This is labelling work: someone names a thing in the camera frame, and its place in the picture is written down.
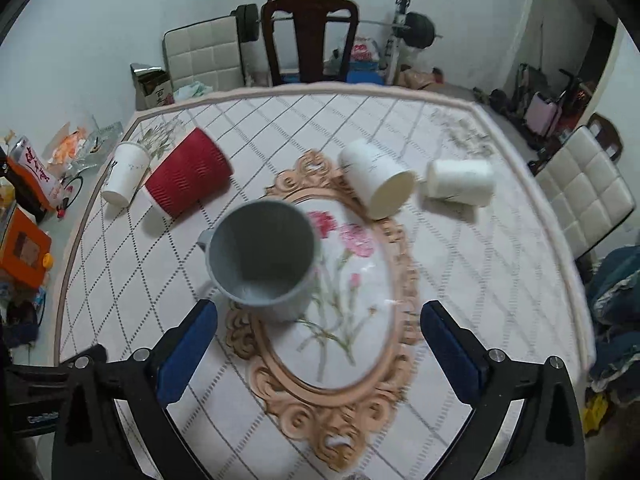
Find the pink suitcase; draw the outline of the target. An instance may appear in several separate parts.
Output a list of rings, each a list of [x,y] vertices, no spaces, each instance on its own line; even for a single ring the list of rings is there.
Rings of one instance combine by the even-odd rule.
[[[524,120],[532,133],[546,138],[555,127],[561,115],[561,104],[547,99],[540,92],[536,92],[529,102]]]

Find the red ribbed paper cup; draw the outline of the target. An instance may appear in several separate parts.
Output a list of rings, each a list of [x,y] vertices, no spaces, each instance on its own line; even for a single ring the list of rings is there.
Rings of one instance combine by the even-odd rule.
[[[194,128],[151,172],[142,186],[152,207],[177,219],[198,200],[228,186],[233,174],[230,160],[201,128]]]

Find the dark wooden chair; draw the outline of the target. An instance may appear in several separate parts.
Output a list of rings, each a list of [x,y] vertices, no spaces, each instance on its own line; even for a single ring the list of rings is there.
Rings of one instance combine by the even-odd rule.
[[[271,0],[262,6],[260,10],[262,38],[264,38],[271,83],[275,87],[284,84],[273,39],[273,14],[277,12],[290,14],[294,24],[299,81],[303,84],[320,81],[345,82],[359,25],[357,3],[352,0]],[[348,24],[343,56],[335,76],[326,76],[324,73],[323,52],[328,23]]]

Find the orange white snack bag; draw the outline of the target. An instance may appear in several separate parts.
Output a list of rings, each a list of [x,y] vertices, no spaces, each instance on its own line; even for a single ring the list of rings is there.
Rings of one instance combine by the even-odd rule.
[[[21,136],[11,148],[8,163],[29,191],[35,195],[42,208],[47,210],[58,208],[63,198],[62,184],[44,166],[26,136]]]

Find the barbell with black weights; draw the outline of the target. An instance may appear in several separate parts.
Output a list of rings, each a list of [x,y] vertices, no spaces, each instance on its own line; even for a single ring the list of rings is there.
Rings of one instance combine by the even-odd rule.
[[[378,67],[369,70],[377,84],[393,84],[400,72],[400,47],[425,50],[440,36],[433,21],[426,15],[409,10],[411,0],[395,0],[390,22],[360,18],[357,3],[352,0],[267,0],[263,6],[242,4],[231,11],[242,44],[262,40],[269,66],[270,84],[280,86],[290,82],[312,84],[320,81],[357,82],[352,67],[356,62],[356,39],[361,24],[387,28],[390,31]],[[274,26],[277,22],[293,25],[297,70],[292,75],[282,72]],[[334,65],[326,65],[326,26],[347,27],[344,44],[333,52]]]

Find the grey ribbed ceramic mug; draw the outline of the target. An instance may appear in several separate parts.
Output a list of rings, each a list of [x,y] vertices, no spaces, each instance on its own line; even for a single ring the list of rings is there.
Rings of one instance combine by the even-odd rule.
[[[252,200],[201,232],[209,278],[239,307],[265,322],[306,312],[320,258],[320,234],[308,214],[284,200]]]

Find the plain white paper cup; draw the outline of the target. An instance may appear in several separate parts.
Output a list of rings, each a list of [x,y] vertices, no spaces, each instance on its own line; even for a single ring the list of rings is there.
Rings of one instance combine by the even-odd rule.
[[[397,214],[416,186],[413,171],[364,139],[347,144],[338,164],[372,220]]]

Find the yellow round cap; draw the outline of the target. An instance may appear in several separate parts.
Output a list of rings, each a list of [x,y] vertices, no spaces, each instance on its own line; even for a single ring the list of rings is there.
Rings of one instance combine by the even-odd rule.
[[[47,252],[42,258],[42,267],[46,272],[48,272],[53,268],[53,265],[54,259],[50,252]]]

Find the white padded chair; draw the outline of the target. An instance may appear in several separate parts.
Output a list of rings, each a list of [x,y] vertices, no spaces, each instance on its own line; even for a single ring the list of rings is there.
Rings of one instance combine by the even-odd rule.
[[[175,91],[196,82],[214,91],[245,86],[238,25],[232,15],[168,30],[163,52]]]
[[[575,259],[593,250],[636,208],[627,183],[581,126],[536,174]]]

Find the glass crystal tray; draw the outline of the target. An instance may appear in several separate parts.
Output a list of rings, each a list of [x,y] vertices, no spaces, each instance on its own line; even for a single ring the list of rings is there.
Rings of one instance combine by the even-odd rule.
[[[70,154],[65,156],[63,174],[77,176],[83,171],[101,166],[119,144],[124,129],[120,122],[113,122],[103,128],[77,137]]]

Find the white marbled paper cup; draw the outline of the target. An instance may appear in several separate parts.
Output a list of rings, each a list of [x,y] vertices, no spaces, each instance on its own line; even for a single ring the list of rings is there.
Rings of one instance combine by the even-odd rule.
[[[486,207],[495,187],[494,167],[487,160],[436,159],[427,168],[423,191],[432,200]]]

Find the white padded chair right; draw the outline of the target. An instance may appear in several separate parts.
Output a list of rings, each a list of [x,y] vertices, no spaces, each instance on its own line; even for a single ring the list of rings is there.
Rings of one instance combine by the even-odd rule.
[[[593,250],[636,208],[627,183],[581,126],[536,174],[575,259]]]

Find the orange cardboard box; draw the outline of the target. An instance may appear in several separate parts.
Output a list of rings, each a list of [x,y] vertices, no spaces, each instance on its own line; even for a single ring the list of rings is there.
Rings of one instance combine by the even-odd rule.
[[[46,272],[42,258],[50,252],[51,239],[17,203],[1,214],[1,283],[38,289]]]

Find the white paper cup with calligraphy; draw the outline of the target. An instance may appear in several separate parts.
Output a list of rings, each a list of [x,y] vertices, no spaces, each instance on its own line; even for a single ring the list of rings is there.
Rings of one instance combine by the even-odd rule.
[[[101,196],[108,203],[119,208],[130,205],[134,194],[150,166],[151,157],[140,144],[122,142],[116,148]]]

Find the red black lighter box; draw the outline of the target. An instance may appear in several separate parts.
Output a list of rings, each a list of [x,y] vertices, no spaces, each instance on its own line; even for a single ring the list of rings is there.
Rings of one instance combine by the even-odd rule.
[[[68,202],[70,200],[67,197],[64,197],[62,200],[62,203],[60,203],[58,205],[58,208],[56,208],[56,216],[59,219],[63,219],[65,217],[66,214],[66,209],[68,208]]]

